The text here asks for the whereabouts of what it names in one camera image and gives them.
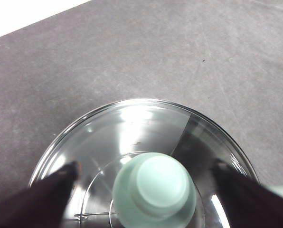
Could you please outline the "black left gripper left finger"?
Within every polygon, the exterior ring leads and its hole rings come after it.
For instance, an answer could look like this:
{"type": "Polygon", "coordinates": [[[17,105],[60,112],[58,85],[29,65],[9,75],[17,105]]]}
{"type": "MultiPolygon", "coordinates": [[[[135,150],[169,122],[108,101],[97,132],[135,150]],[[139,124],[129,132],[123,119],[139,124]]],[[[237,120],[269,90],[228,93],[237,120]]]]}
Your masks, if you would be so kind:
{"type": "Polygon", "coordinates": [[[0,203],[0,228],[58,228],[79,165],[71,162],[0,203]]]}

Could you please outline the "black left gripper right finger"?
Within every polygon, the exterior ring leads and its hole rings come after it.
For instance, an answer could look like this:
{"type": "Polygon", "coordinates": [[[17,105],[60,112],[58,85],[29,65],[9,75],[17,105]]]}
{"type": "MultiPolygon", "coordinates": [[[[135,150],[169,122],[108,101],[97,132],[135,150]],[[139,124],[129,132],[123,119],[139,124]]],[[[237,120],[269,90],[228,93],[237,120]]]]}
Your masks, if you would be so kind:
{"type": "Polygon", "coordinates": [[[220,159],[211,173],[232,228],[283,228],[283,197],[244,176],[220,159]]]}

